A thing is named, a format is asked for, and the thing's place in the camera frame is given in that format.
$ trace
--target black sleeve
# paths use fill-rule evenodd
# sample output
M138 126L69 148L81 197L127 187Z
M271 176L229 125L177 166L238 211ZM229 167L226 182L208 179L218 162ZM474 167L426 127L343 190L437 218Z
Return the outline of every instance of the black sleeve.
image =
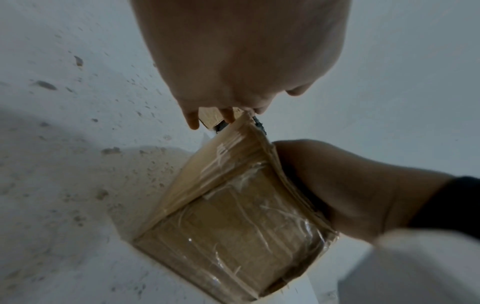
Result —
M409 227L456 230L480 239L480 179L460 177L440 189Z

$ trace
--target wrapped package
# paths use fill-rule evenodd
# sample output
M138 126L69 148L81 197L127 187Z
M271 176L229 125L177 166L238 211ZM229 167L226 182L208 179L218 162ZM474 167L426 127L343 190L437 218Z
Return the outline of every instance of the wrapped package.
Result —
M222 303L302 275L336 240L244 113L187 162L134 244Z

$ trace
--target hand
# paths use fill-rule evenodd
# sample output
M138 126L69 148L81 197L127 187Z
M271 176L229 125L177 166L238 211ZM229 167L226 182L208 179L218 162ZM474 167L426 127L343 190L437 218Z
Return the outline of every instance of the hand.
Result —
M199 107L263 113L337 61L351 0L131 0L161 76L192 129Z
M368 242L407 227L433 194L453 177L362 158L313 141L274 143L287 176L325 204L334 229Z

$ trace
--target clear plastic wrap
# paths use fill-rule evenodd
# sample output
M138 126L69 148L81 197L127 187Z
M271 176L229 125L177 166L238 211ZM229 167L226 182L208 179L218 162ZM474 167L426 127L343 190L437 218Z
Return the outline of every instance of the clear plastic wrap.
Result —
M303 274L337 233L242 116L187 163L135 245L223 303Z

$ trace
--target fist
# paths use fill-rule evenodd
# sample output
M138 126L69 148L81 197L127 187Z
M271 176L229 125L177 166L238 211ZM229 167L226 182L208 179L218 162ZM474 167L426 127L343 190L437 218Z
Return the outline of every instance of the fist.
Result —
M158 70L192 129L199 107L263 113L337 61L351 0L131 0Z

